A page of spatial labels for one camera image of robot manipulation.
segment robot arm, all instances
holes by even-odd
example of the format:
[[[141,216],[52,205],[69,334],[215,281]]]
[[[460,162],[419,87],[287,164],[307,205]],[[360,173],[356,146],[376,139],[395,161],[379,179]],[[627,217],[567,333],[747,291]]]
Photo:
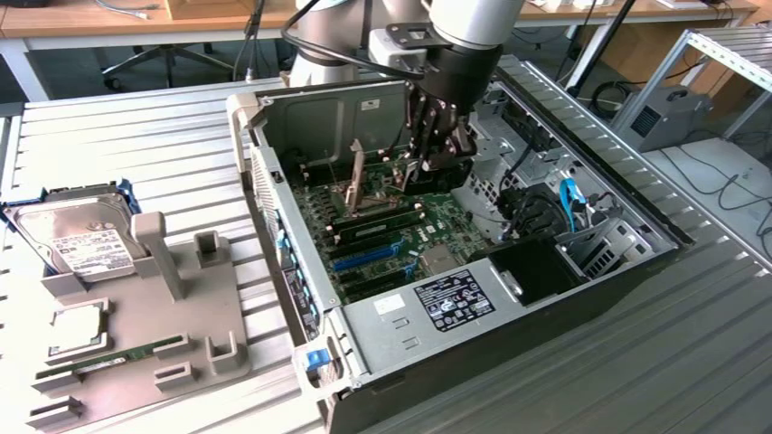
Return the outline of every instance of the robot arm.
[[[371,14],[365,5],[372,6]],[[293,86],[353,80],[356,66],[409,80],[405,127],[415,163],[401,186],[407,194],[449,190],[468,175],[464,160],[476,154],[468,117],[485,93],[521,6],[523,0],[433,0],[427,22],[417,0],[311,0],[285,26],[305,13],[312,16],[299,23],[301,40],[285,33],[291,43],[303,42]],[[352,56],[368,27],[377,64]]]

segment gray machine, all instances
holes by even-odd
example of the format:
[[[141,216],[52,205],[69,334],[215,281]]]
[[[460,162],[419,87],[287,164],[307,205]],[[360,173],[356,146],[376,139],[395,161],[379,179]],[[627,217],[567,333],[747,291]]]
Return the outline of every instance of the gray machine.
[[[293,363],[332,432],[360,431],[587,322],[689,242],[497,74],[469,123],[469,171],[432,191],[400,187],[412,161],[388,153],[408,148],[403,81],[229,99],[303,332]],[[567,184],[565,219],[523,199],[537,190],[560,203]]]
[[[685,86],[667,86],[652,91],[640,112],[633,117],[629,126],[617,125],[625,113],[635,109],[633,101],[640,91],[627,97],[625,103],[612,122],[619,137],[639,152],[649,152],[675,146],[688,138],[688,134],[700,126],[705,116],[713,109],[711,98],[695,93]]]

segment blue pcie slot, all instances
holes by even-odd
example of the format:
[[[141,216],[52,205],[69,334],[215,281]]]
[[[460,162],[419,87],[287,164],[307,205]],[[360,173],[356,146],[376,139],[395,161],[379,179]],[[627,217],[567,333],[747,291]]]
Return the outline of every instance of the blue pcie slot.
[[[371,250],[360,256],[349,259],[343,259],[333,262],[333,271],[345,271],[347,269],[353,269],[361,265],[369,264],[381,259],[393,258],[399,255],[399,247],[404,242],[404,238],[395,242],[391,246],[383,247],[376,250]]]

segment green circuit board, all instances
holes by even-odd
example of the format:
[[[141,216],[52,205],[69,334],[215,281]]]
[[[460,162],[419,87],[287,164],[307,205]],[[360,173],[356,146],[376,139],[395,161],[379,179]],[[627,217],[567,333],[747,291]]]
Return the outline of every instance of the green circuit board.
[[[467,263],[473,252],[491,245],[472,224],[472,215],[465,212],[449,193],[412,196],[403,194],[391,178],[395,164],[377,163],[364,167],[361,206],[355,213],[348,210],[345,201],[348,180],[316,186],[296,185],[293,188],[311,237],[345,303],[431,277],[433,273],[425,265],[424,253],[435,246],[444,245],[448,248],[445,264],[455,262],[455,265],[461,265]],[[399,210],[404,211],[377,220],[368,226],[368,230],[359,229],[360,226],[337,233],[331,231],[331,227],[336,225],[356,224],[360,217],[367,219]],[[381,222],[387,222],[393,230],[379,232],[371,237],[365,232],[383,230],[385,223]],[[357,235],[361,235],[361,240],[341,240]],[[396,247],[397,253],[393,256],[368,261],[345,270],[336,270],[335,264],[339,261],[356,260],[363,255],[389,247]]]

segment floor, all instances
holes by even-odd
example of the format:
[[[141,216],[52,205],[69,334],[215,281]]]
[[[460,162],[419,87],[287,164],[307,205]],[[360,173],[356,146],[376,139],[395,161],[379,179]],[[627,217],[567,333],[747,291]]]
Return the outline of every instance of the floor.
[[[519,59],[533,62],[551,77],[555,77],[567,52],[569,41],[563,36],[564,28],[551,27],[543,29],[527,29],[512,32],[512,38],[505,43],[505,52],[513,53]],[[212,57],[233,63],[239,51],[240,42],[216,42]],[[203,44],[189,47],[196,52],[203,52]],[[281,41],[276,43],[279,52],[279,66],[288,69],[292,59],[292,49]],[[131,47],[112,47],[104,49],[109,62],[120,62],[133,55]],[[41,67],[44,78],[49,83],[51,92],[56,99],[77,98],[113,93],[103,83],[100,65],[95,52],[91,49],[51,50],[33,52],[35,59]],[[260,77],[267,77],[268,68],[263,60],[259,61]],[[564,76],[573,66],[573,60],[568,60],[563,66]],[[165,87],[165,72],[161,60],[144,63],[129,71],[117,75],[121,83],[121,91],[155,90]],[[173,69],[176,86],[193,86],[229,80],[227,73],[215,70],[187,59],[177,61]],[[597,85],[609,80],[623,80],[616,71],[599,64],[589,74],[579,97],[588,99]],[[13,80],[5,63],[0,60],[0,104],[24,100],[24,94]],[[721,118],[711,125],[713,131],[721,131],[740,113]],[[757,132],[743,136],[741,146],[747,151],[763,159],[772,167],[772,103],[760,109],[752,119],[743,126],[741,132]]]

